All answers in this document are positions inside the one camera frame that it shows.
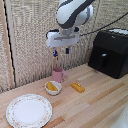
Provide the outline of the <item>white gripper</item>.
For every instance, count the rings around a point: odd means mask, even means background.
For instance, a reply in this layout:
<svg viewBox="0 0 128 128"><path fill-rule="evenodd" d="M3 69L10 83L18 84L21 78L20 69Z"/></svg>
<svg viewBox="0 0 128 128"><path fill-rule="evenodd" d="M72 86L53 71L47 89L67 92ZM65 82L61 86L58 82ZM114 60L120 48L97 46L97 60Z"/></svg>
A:
<svg viewBox="0 0 128 128"><path fill-rule="evenodd" d="M74 32L69 36L62 35L59 31L49 31L46 34L47 40L46 45L50 48L60 47L60 46L70 46L74 45L79 41L79 34ZM66 54L70 53L70 49L66 48ZM54 50L54 57L58 56L57 50Z"/></svg>

